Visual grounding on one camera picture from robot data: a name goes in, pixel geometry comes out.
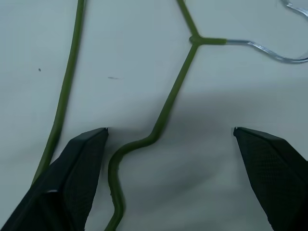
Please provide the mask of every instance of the silver metal hook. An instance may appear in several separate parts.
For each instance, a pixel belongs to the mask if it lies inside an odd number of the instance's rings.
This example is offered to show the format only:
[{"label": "silver metal hook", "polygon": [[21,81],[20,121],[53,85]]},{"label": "silver metal hook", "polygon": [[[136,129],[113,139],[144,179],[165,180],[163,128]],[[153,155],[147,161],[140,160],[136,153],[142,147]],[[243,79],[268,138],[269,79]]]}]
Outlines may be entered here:
[{"label": "silver metal hook", "polygon": [[[304,15],[307,19],[308,19],[308,10],[304,9],[304,8],[298,8],[298,7],[294,7],[293,4],[289,1],[289,0],[281,0],[282,4],[301,14]],[[244,45],[244,46],[251,46],[253,48],[256,48],[264,53],[266,53],[267,55],[269,55],[270,57],[272,57],[273,59],[279,60],[281,62],[284,63],[288,63],[288,64],[302,64],[305,62],[308,62],[308,57],[307,58],[303,58],[303,59],[290,59],[290,58],[286,58],[283,57],[273,51],[271,51],[270,49],[261,46],[260,44],[250,41],[250,40],[241,40],[241,39],[228,39],[227,40],[227,45]]]}]

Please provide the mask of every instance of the dark speck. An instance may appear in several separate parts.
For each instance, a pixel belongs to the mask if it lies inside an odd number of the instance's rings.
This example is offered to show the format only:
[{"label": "dark speck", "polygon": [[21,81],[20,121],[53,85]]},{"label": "dark speck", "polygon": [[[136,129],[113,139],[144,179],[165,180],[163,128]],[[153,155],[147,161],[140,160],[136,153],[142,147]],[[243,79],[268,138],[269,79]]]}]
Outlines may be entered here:
[{"label": "dark speck", "polygon": [[117,77],[108,77],[109,79],[120,79],[120,78],[117,78]]}]

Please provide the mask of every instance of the green wire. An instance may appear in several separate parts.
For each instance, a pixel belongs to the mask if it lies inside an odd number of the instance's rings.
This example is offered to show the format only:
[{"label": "green wire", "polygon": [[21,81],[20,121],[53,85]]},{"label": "green wire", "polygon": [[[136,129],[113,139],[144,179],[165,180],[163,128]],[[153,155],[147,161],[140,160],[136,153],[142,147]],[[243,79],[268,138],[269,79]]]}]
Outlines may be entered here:
[{"label": "green wire", "polygon": [[189,14],[189,11],[183,0],[177,0],[178,5],[183,13],[185,21],[192,33],[190,37],[190,42],[192,43],[191,50],[189,51],[187,58],[180,70],[180,73],[171,89],[170,94],[165,102],[165,105],[155,123],[155,126],[151,134],[139,141],[134,141],[127,143],[119,148],[116,153],[111,157],[108,165],[108,184],[111,192],[112,201],[115,207],[114,214],[111,217],[105,231],[115,231],[118,227],[125,211],[125,199],[119,182],[118,169],[123,157],[139,148],[150,146],[155,143],[161,136],[164,127],[167,123],[168,117],[170,115],[172,106],[177,97],[177,94],[182,86],[188,69],[193,61],[193,58],[197,52],[200,45],[211,44],[211,45],[224,45],[227,43],[226,39],[223,38],[203,38],[199,35],[197,28]]},{"label": "green wire", "polygon": [[81,31],[82,31],[84,2],[85,0],[78,0],[71,51],[70,51],[69,58],[67,61],[67,67],[66,67],[65,76],[63,79],[57,112],[54,118],[54,123],[51,129],[43,156],[39,162],[39,165],[34,175],[32,184],[36,181],[39,175],[48,168],[51,162],[52,156],[53,156],[53,152],[56,148],[56,145],[61,135],[65,113],[66,113],[66,108],[67,108],[67,103],[68,103],[68,98],[69,98],[69,94],[70,94],[71,87],[72,87],[77,56],[78,56],[79,43],[80,43],[80,37],[81,37]]},{"label": "green wire", "polygon": [[125,144],[120,149],[118,149],[116,153],[111,157],[108,165],[108,184],[111,192],[112,201],[114,203],[115,211],[105,231],[116,230],[117,226],[119,225],[123,217],[125,210],[124,196],[118,177],[118,169],[121,160],[127,153],[130,153],[139,148],[147,147],[155,143],[160,138],[164,130],[164,127],[167,123],[167,119],[170,115],[170,111],[172,109],[174,101],[177,97],[177,94],[181,88],[181,85],[185,79],[185,76],[193,61],[193,57],[196,54],[198,47],[199,47],[198,45],[195,44],[192,45],[191,50],[189,51],[188,56],[180,70],[180,73],[171,89],[171,92],[168,95],[165,105],[155,123],[155,126],[151,134],[142,140]]}]

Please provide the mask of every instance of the bent wire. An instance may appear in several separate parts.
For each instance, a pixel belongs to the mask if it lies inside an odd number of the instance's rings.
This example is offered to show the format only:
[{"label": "bent wire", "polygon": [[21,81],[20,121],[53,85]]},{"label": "bent wire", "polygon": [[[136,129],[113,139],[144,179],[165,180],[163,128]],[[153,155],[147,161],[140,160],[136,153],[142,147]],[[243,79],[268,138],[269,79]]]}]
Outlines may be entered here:
[{"label": "bent wire", "polygon": [[[306,17],[306,19],[308,20],[308,10],[304,9],[304,8],[298,8],[298,7],[294,7],[292,3],[290,3],[288,0],[281,0],[282,4],[291,9],[292,11],[301,14],[303,16]],[[186,16],[188,14],[187,9],[182,10],[183,15]],[[281,61],[283,63],[288,63],[288,64],[301,64],[301,63],[305,63],[308,62],[308,57],[307,58],[303,58],[303,59],[291,59],[291,58],[287,58],[287,57],[283,57],[279,54],[277,54],[276,52],[271,51],[270,49],[256,43],[250,40],[243,40],[243,39],[223,39],[223,38],[204,38],[201,37],[192,21],[192,19],[188,19],[186,20],[191,33],[192,33],[192,37],[190,38],[191,42],[198,42],[200,45],[213,45],[213,40],[218,41],[220,40],[221,43],[217,43],[216,45],[242,45],[242,46],[250,46],[253,47],[265,54],[267,54],[269,57],[276,59],[278,61]]]},{"label": "bent wire", "polygon": [[57,106],[57,112],[54,118],[54,122],[53,122],[50,135],[47,140],[45,150],[43,152],[43,156],[35,172],[32,184],[36,181],[36,179],[40,176],[40,174],[49,167],[49,164],[53,156],[53,152],[57,146],[57,143],[61,135],[65,113],[66,113],[66,108],[68,104],[69,93],[72,88],[72,82],[73,82],[76,61],[77,61],[77,56],[78,56],[80,37],[81,37],[81,31],[82,31],[84,5],[85,5],[85,0],[78,0],[71,51],[70,51],[68,61],[67,61],[67,67],[66,67],[63,84],[61,88],[61,93],[59,97],[59,102]]},{"label": "bent wire", "polygon": [[115,207],[114,214],[111,217],[107,227],[105,228],[105,231],[115,231],[117,226],[119,225],[125,210],[125,199],[123,196],[123,192],[121,189],[121,185],[119,182],[119,176],[118,176],[118,169],[119,164],[123,157],[136,149],[149,146],[153,143],[155,143],[161,136],[163,129],[167,123],[167,119],[170,115],[172,106],[174,104],[174,101],[176,99],[176,96],[180,90],[180,87],[184,81],[184,78],[188,72],[188,69],[193,61],[193,57],[197,52],[197,49],[200,45],[204,44],[211,44],[211,45],[225,45],[225,44],[237,44],[237,45],[250,45],[254,46],[261,51],[267,53],[271,57],[279,60],[284,61],[286,63],[303,63],[308,61],[308,58],[303,60],[295,60],[295,59],[288,59],[281,57],[277,55],[276,53],[270,51],[269,49],[266,49],[260,45],[257,45],[254,42],[245,40],[228,40],[224,38],[203,38],[198,34],[198,30],[188,12],[188,9],[186,8],[186,5],[183,0],[177,0],[179,7],[183,13],[183,16],[185,18],[185,21],[192,33],[192,36],[190,37],[190,42],[192,43],[191,50],[188,53],[188,56],[180,70],[180,73],[171,89],[171,92],[169,96],[167,97],[167,100],[165,102],[165,105],[157,119],[157,122],[151,132],[151,134],[138,141],[134,141],[128,144],[125,144],[120,149],[116,151],[116,153],[111,157],[109,165],[108,165],[108,184],[111,192],[112,201]]},{"label": "bent wire", "polygon": [[[302,8],[295,8],[292,6],[290,2],[287,0],[281,0],[282,3],[292,9],[293,11],[296,11],[298,13],[301,13],[308,17],[308,12],[305,9]],[[291,63],[291,64],[300,64],[308,61],[308,58],[306,59],[289,59],[282,56],[279,56],[278,54],[274,53],[273,51],[264,48],[263,46],[260,46],[252,41],[248,40],[235,40],[235,39],[225,39],[225,38],[203,38],[199,35],[198,30],[188,12],[188,9],[186,8],[186,5],[183,0],[177,0],[177,3],[180,7],[180,10],[185,18],[185,21],[191,31],[192,36],[190,37],[190,42],[192,43],[192,47],[188,53],[188,56],[179,72],[179,75],[171,89],[170,94],[167,97],[167,100],[164,104],[164,107],[156,121],[156,124],[151,132],[151,134],[141,140],[134,141],[128,144],[125,144],[122,146],[116,153],[112,156],[109,165],[108,165],[108,184],[111,191],[111,196],[113,200],[113,204],[115,206],[114,214],[108,223],[105,231],[115,231],[118,224],[120,223],[124,210],[125,210],[125,200],[123,196],[123,192],[120,186],[119,177],[118,177],[118,168],[121,160],[123,159],[124,155],[142,148],[149,146],[153,143],[155,143],[163,133],[164,127],[167,123],[167,119],[170,115],[172,106],[175,102],[176,96],[182,86],[182,83],[185,79],[185,76],[189,70],[189,67],[193,61],[193,58],[197,52],[197,49],[201,45],[245,45],[245,46],[252,46],[260,51],[266,53],[270,57],[285,62],[285,63]],[[40,160],[38,169],[35,173],[33,182],[39,177],[39,175],[48,168],[52,155],[54,152],[54,149],[57,145],[57,142],[59,140],[59,137],[61,135],[62,126],[64,123],[64,116],[67,108],[69,93],[71,90],[71,85],[73,81],[73,75],[74,70],[76,66],[76,60],[77,60],[77,54],[79,50],[79,43],[80,43],[80,36],[81,36],[81,30],[82,30],[82,18],[83,18],[83,10],[84,10],[84,4],[85,0],[78,0],[77,4],[77,13],[76,13],[76,20],[75,20],[75,27],[74,27],[74,33],[73,33],[73,39],[72,39],[72,45],[71,45],[71,51],[67,63],[66,73],[63,80],[62,90],[59,98],[59,103],[57,107],[57,112],[54,120],[54,124],[50,133],[50,136],[47,141],[46,148],[44,150],[43,156]]]}]

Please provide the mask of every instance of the white surface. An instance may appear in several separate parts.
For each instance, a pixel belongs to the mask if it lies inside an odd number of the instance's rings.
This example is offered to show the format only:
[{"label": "white surface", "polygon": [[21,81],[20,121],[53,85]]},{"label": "white surface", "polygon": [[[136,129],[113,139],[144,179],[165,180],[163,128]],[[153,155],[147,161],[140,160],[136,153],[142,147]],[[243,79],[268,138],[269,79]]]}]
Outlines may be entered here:
[{"label": "white surface", "polygon": [[[307,21],[278,0],[186,4],[204,36],[251,39],[291,57],[308,50]],[[76,6],[77,0],[0,0],[0,226],[30,187],[51,130]],[[189,36],[174,0],[88,0],[55,155],[80,133],[109,127],[86,230],[107,225],[113,213],[107,159],[150,133]],[[270,231],[232,129],[283,137],[307,159],[307,73],[308,64],[281,64],[246,47],[200,48],[162,139],[120,165],[127,210],[118,230]]]}]

